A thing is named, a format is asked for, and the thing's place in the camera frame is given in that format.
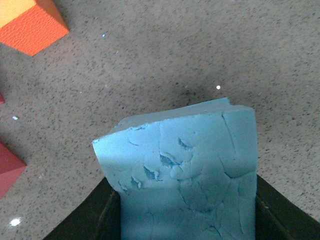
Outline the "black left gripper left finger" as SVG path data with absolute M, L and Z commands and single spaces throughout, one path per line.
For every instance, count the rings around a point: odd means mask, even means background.
M 119 240 L 120 196 L 106 178 L 46 237 L 46 240 Z

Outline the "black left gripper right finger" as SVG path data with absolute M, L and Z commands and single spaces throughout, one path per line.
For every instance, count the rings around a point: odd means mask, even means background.
M 318 240 L 320 223 L 259 175 L 255 204 L 257 240 Z

